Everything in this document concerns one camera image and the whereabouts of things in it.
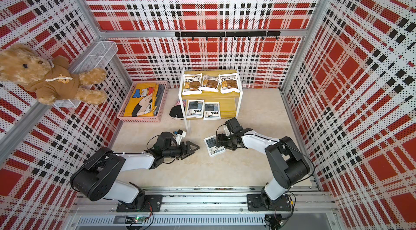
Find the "grey coffee bag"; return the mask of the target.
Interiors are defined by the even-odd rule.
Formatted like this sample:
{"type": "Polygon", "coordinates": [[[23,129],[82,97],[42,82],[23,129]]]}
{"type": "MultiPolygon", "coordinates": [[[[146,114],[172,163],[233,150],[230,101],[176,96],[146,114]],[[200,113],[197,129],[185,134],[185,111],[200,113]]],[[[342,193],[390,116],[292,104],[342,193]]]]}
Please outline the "grey coffee bag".
{"type": "Polygon", "coordinates": [[[220,120],[220,104],[219,102],[205,102],[203,120],[220,120]]]}
{"type": "Polygon", "coordinates": [[[223,146],[216,145],[216,136],[210,136],[204,139],[205,145],[207,147],[208,153],[210,157],[214,157],[226,152],[226,149],[223,146]]]}
{"type": "Polygon", "coordinates": [[[203,118],[204,100],[188,100],[186,118],[203,118]]]}

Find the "brown coffee bag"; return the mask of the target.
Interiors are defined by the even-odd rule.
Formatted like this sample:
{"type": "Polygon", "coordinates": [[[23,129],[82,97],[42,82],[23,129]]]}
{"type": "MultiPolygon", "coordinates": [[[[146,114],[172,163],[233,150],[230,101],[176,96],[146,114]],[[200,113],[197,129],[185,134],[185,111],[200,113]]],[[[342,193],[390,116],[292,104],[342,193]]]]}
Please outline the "brown coffee bag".
{"type": "Polygon", "coordinates": [[[240,93],[237,73],[220,74],[219,80],[221,83],[220,92],[222,94],[228,94],[231,92],[240,93]]]}
{"type": "Polygon", "coordinates": [[[202,78],[199,90],[209,91],[209,92],[219,92],[218,90],[219,84],[220,84],[220,80],[218,76],[204,75],[202,78]]]}
{"type": "Polygon", "coordinates": [[[199,89],[202,82],[202,73],[199,74],[185,74],[184,85],[182,95],[196,95],[201,94],[202,91],[199,89]]]}

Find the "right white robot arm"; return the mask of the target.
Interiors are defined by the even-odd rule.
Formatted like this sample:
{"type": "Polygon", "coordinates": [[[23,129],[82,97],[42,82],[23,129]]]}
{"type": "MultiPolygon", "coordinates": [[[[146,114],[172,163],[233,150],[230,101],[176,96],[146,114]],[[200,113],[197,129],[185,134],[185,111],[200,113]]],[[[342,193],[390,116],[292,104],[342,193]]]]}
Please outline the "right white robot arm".
{"type": "Polygon", "coordinates": [[[216,146],[231,151],[253,149],[266,156],[273,179],[262,189],[265,202],[279,199],[293,185],[313,174],[311,161],[290,137],[278,139],[259,134],[251,128],[243,128],[237,118],[227,120],[221,128],[224,133],[216,133],[216,146]]]}

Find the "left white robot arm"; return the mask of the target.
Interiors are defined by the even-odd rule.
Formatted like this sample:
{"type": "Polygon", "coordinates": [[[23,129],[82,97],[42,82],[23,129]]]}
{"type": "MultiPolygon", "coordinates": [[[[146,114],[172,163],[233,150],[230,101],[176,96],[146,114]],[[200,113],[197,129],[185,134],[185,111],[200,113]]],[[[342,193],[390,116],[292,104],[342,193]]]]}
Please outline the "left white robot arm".
{"type": "Polygon", "coordinates": [[[166,158],[183,160],[194,154],[199,146],[183,141],[183,136],[162,132],[154,137],[156,143],[141,153],[116,153],[107,147],[100,148],[72,174],[70,186],[90,201],[118,200],[132,204],[138,200],[140,188],[118,180],[121,172],[156,169],[166,158]]]}

